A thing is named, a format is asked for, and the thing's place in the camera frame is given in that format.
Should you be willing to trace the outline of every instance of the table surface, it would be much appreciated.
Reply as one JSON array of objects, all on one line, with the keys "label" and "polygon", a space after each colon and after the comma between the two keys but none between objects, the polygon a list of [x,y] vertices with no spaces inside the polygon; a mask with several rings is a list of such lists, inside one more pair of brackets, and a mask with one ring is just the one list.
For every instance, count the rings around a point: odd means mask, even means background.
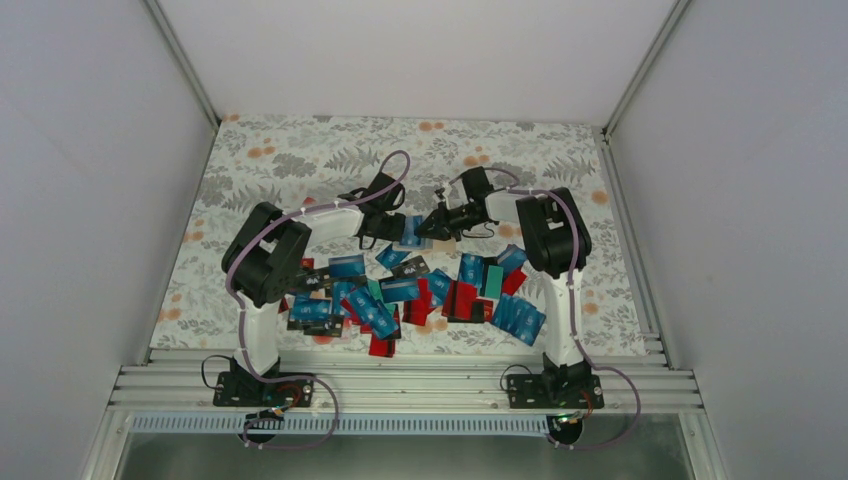
[{"label": "table surface", "polygon": [[[595,355],[646,353],[588,125],[287,115],[229,115],[221,124],[151,346],[235,348],[237,306],[224,289],[220,262],[253,206],[270,201],[291,210],[304,202],[332,201],[367,186],[383,158],[397,149],[412,157],[399,210],[405,214],[428,214],[435,207],[436,186],[477,165],[508,169],[525,187],[568,187],[593,246],[583,277],[584,344]],[[402,167],[397,156],[386,171],[397,175]],[[490,178],[499,186],[508,183],[502,175],[490,173]],[[501,224],[491,238],[463,239],[455,252],[423,256],[431,269],[456,277],[462,251],[496,255],[510,243],[522,246],[520,229]],[[374,258],[387,244],[378,242],[364,252],[370,278],[389,275]],[[306,256],[320,267],[357,251],[357,239],[343,239],[317,245]],[[539,274],[529,265],[524,272],[528,279],[517,295],[544,311]],[[447,323],[438,310],[426,326],[402,327],[396,355],[535,354],[542,351],[547,329],[529,347],[491,325]],[[338,339],[286,331],[284,321],[277,330],[278,345],[286,350],[365,355],[370,342],[358,327],[346,328]]]}]

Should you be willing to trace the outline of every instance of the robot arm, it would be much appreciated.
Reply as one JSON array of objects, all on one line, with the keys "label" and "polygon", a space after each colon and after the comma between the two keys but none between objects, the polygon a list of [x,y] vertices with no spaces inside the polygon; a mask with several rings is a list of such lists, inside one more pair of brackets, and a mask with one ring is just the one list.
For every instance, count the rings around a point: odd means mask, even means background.
[{"label": "robot arm", "polygon": [[[394,179],[378,173],[368,188],[340,195],[343,200],[364,198],[389,186]],[[306,213],[298,221],[289,220],[272,230],[263,240],[276,242],[270,252],[265,245],[257,245],[244,258],[233,275],[233,288],[245,300],[245,349],[250,364],[259,374],[266,374],[277,365],[279,353],[276,343],[277,312],[280,301],[296,284],[300,261],[307,248],[333,238],[359,237],[364,248],[365,237],[398,241],[403,235],[404,215],[389,214],[403,203],[404,188],[398,184],[388,193],[355,207],[337,207]],[[265,227],[283,216],[282,210],[263,202],[254,207],[229,249],[224,254],[221,268],[227,272],[235,258]],[[233,356],[247,369],[244,354]]]},{"label": "robot arm", "polygon": [[[553,404],[561,405],[564,399],[572,398],[581,390],[592,390],[595,379],[591,368],[571,335],[571,299],[580,301],[583,268],[592,251],[592,242],[571,192],[567,188],[552,190],[574,217],[578,238],[573,238],[565,213],[546,195],[495,191],[482,167],[467,170],[460,178],[468,202],[449,208],[447,196],[443,195],[445,189],[437,190],[438,206],[416,233],[425,238],[461,240],[462,231],[486,222],[520,224],[527,259],[542,273],[548,333],[543,354],[544,371],[540,377],[547,396]],[[578,258],[572,275],[572,297],[566,274],[575,244]],[[582,309],[580,305],[573,307],[575,330],[580,335]]]}]

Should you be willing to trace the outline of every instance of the red card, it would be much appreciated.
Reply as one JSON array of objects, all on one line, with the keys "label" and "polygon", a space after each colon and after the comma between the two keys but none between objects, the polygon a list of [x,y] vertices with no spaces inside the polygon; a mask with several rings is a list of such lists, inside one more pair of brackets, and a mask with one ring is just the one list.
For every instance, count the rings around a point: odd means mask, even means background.
[{"label": "red card", "polygon": [[481,298],[475,301],[481,302],[483,304],[483,320],[491,322],[492,316],[495,314],[495,302],[491,300],[486,300],[485,298]]},{"label": "red card", "polygon": [[377,335],[371,335],[371,345],[368,355],[373,357],[392,358],[395,356],[395,340],[380,340]]},{"label": "red card", "polygon": [[525,275],[520,268],[513,270],[512,273],[510,273],[504,280],[501,293],[515,295],[515,292],[518,291],[521,284],[524,283],[524,280],[527,280],[527,275]]},{"label": "red card", "polygon": [[433,298],[433,293],[430,292],[428,285],[426,278],[418,279],[418,290],[421,292],[421,295],[415,300],[404,302],[404,322],[422,327],[427,324],[427,315],[429,315],[433,310],[430,308],[430,301]]},{"label": "red card", "polygon": [[470,283],[452,281],[442,307],[442,315],[460,320],[471,319],[471,302],[477,299],[477,288]]}]

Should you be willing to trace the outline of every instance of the white enclosure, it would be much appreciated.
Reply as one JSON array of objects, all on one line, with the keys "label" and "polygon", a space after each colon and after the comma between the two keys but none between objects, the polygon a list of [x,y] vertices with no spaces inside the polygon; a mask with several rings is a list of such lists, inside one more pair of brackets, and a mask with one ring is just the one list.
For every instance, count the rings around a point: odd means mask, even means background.
[{"label": "white enclosure", "polygon": [[602,125],[674,2],[160,3],[219,114]]}]

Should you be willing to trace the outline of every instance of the ventilation grille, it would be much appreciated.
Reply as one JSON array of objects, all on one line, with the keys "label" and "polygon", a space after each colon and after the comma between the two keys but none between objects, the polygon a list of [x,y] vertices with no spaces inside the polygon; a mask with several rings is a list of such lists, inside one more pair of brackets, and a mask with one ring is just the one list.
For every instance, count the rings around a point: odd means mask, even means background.
[{"label": "ventilation grille", "polygon": [[[137,433],[241,433],[245,414],[141,412],[133,419]],[[331,415],[290,413],[268,420],[251,433],[320,435],[330,429]],[[547,432],[543,415],[366,415],[342,414],[337,435],[512,435]]]}]

